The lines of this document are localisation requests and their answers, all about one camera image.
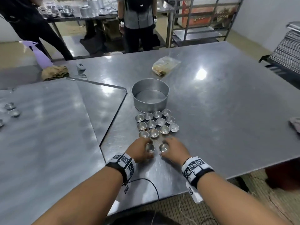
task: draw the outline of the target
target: person in black clothes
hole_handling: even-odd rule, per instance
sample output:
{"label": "person in black clothes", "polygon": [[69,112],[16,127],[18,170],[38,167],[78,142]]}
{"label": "person in black clothes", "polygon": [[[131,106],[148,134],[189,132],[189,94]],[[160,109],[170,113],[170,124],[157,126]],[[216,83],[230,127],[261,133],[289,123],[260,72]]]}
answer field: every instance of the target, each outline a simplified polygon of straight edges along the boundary
{"label": "person in black clothes", "polygon": [[65,43],[39,14],[37,6],[41,4],[42,0],[0,0],[0,14],[22,40],[38,43],[36,47],[47,54],[39,39],[42,38],[54,46],[65,60],[73,60]]}

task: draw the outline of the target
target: food in plastic bag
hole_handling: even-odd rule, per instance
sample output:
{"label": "food in plastic bag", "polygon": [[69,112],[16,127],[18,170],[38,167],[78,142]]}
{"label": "food in plastic bag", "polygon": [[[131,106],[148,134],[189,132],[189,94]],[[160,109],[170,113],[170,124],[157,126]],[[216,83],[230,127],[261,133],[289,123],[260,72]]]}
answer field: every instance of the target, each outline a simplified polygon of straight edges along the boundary
{"label": "food in plastic bag", "polygon": [[173,59],[171,57],[162,57],[156,63],[153,64],[152,70],[159,76],[168,74],[174,69],[181,61]]}

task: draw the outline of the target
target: gray cloth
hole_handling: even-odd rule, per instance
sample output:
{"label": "gray cloth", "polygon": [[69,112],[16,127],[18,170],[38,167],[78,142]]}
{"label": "gray cloth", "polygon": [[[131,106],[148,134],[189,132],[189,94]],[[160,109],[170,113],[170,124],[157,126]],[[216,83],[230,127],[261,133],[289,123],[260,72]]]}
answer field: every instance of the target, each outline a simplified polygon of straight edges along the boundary
{"label": "gray cloth", "polygon": [[148,11],[138,14],[135,11],[131,11],[126,3],[127,7],[124,8],[124,24],[125,27],[130,29],[146,28],[153,24],[152,6]]}

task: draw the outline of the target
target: black backpack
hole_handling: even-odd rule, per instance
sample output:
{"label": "black backpack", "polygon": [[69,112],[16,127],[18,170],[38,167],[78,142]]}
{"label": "black backpack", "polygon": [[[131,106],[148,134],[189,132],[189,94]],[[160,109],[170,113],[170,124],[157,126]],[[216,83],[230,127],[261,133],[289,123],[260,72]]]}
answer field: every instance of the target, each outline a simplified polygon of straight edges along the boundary
{"label": "black backpack", "polygon": [[137,13],[146,12],[149,7],[153,4],[153,0],[125,0],[128,3],[128,7],[131,11]]}

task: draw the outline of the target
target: person in gray vest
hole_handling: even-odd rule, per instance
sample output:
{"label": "person in gray vest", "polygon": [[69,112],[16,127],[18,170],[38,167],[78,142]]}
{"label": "person in gray vest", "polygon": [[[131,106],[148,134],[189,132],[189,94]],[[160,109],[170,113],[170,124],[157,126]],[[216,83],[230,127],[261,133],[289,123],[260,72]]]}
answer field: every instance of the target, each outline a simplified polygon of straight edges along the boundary
{"label": "person in gray vest", "polygon": [[127,53],[139,51],[140,39],[144,51],[152,50],[156,11],[157,0],[118,0],[119,29]]}

